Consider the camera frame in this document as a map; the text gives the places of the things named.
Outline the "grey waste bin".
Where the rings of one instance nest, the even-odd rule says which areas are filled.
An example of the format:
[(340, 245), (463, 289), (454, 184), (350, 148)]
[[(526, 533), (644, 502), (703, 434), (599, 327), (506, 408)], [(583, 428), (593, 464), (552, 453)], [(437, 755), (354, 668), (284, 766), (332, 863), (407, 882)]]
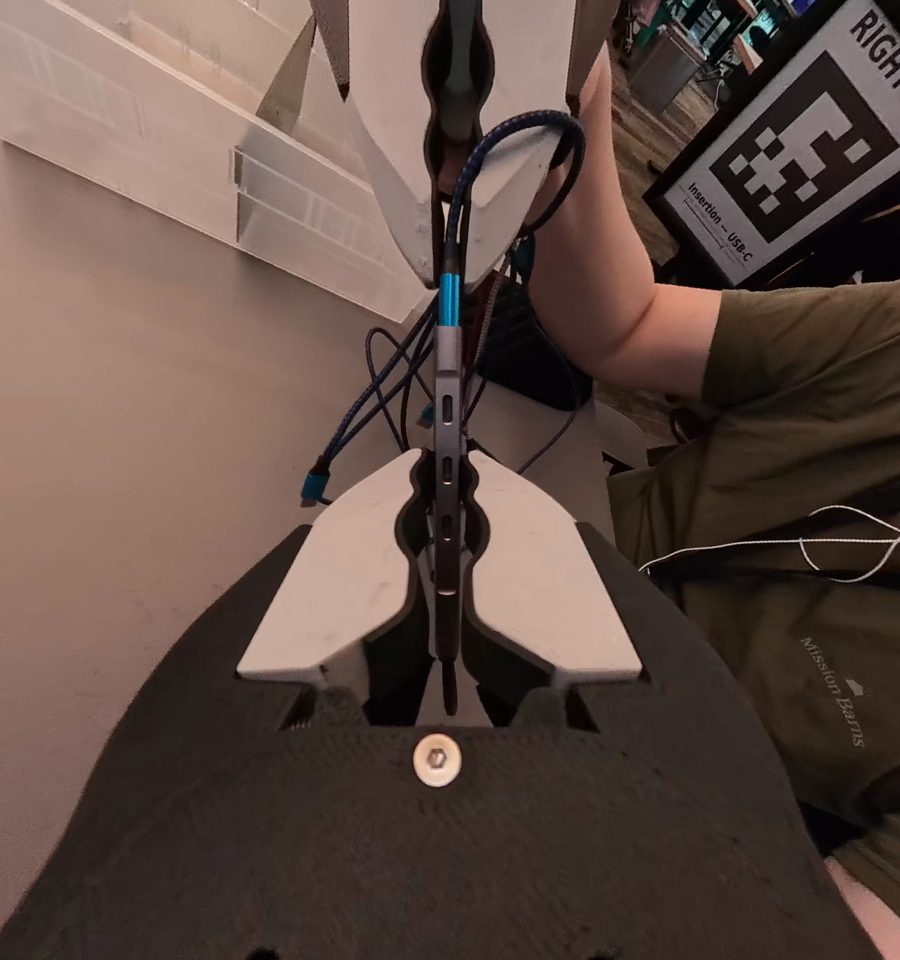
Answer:
[(627, 72), (630, 96), (661, 116), (704, 66), (704, 50), (678, 25), (661, 27)]

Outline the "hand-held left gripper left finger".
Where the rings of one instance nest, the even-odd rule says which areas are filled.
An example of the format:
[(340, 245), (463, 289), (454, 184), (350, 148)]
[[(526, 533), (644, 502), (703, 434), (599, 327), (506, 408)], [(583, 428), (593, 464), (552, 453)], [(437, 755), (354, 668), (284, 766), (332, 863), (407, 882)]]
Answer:
[(413, 518), (427, 451), (413, 448), (323, 509), (237, 665), (241, 679), (400, 687), (426, 660), (408, 636), (419, 596)]

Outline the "person's right forearm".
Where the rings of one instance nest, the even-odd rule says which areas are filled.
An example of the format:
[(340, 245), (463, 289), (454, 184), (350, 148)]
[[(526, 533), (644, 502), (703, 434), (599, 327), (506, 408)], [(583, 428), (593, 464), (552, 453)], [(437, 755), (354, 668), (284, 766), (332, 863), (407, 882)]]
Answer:
[(615, 388), (699, 402), (722, 293), (656, 282), (613, 149), (612, 60), (600, 48), (579, 95), (581, 171), (535, 234), (528, 295), (552, 341)]

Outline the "framed tag sign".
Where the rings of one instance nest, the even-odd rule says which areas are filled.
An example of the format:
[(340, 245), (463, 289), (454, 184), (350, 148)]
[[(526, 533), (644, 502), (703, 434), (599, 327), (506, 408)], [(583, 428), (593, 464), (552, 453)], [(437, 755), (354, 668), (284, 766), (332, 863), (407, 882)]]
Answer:
[(816, 2), (644, 200), (678, 284), (759, 289), (900, 186), (900, 2)]

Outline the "clear plastic bin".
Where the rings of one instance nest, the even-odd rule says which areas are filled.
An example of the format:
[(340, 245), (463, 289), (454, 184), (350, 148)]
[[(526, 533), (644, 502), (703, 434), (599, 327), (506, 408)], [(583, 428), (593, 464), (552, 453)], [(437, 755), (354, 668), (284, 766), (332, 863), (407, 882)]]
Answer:
[(0, 138), (397, 324), (429, 300), (308, 2), (0, 1)]

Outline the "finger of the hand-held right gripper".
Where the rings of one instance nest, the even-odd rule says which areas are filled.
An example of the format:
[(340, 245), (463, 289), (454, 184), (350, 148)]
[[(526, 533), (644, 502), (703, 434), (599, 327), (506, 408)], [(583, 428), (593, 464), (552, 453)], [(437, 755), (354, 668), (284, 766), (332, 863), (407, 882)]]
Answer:
[[(480, 6), (493, 66), (489, 92), (480, 107), (480, 135), (519, 114), (566, 113), (575, 2), (483, 1)], [(488, 152), (469, 194), (465, 289), (479, 285), (514, 241), (560, 137), (552, 128), (525, 129)]]
[(428, 289), (438, 284), (434, 174), (426, 139), (433, 103), (426, 43), (439, 1), (349, 1), (346, 109), (368, 182), (402, 258)]

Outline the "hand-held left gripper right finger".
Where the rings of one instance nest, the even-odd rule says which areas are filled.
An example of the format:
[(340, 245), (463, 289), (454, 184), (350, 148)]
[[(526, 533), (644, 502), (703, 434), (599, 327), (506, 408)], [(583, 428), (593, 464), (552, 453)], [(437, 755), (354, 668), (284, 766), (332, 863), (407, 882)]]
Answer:
[(643, 668), (580, 526), (487, 454), (468, 458), (461, 654), (488, 690), (566, 690)]

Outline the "person's torso in olive shirt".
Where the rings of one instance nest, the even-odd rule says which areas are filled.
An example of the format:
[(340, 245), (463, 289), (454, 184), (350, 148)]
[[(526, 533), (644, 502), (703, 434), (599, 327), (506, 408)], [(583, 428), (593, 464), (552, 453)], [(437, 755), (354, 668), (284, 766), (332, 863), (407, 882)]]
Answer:
[(745, 691), (812, 834), (900, 918), (900, 280), (727, 292), (703, 434), (608, 480), (616, 546)]

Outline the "usb hub with thick cable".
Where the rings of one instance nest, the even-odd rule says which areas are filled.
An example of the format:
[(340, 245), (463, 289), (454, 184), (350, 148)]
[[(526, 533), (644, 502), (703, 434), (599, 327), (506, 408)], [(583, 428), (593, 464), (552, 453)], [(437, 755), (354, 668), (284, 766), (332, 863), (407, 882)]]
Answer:
[(461, 647), (461, 462), (462, 337), (458, 326), (434, 332), (433, 395), (434, 493), (432, 503), (432, 582), (434, 651), (440, 663), (444, 712), (454, 717), (459, 696), (456, 661)]

